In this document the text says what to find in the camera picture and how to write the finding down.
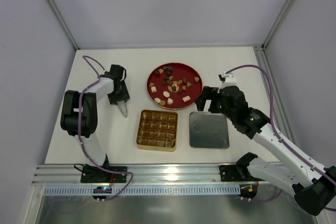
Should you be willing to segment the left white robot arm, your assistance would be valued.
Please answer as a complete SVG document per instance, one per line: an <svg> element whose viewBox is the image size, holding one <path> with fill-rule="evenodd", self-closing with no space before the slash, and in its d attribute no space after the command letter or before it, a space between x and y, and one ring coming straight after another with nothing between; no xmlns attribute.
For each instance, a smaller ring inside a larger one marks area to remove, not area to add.
<svg viewBox="0 0 336 224"><path fill-rule="evenodd" d="M96 129L98 127L98 102L108 98L124 118L128 117L126 103L130 99L125 78L100 77L82 92L68 90L64 94L60 126L77 139L89 166L107 170L108 157L103 151Z"/></svg>

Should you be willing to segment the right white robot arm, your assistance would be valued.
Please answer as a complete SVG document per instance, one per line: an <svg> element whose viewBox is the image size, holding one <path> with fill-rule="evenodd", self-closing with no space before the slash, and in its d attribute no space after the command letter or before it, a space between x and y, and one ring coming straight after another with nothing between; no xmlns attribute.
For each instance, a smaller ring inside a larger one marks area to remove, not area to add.
<svg viewBox="0 0 336 224"><path fill-rule="evenodd" d="M317 216L335 197L335 166L326 167L305 154L271 124L270 118L248 105L237 86L222 89L205 86L195 104L203 111L209 100L209 112L227 117L241 134L272 153L283 167L268 164L248 153L237 161L254 178L267 181L292 195L307 213Z"/></svg>

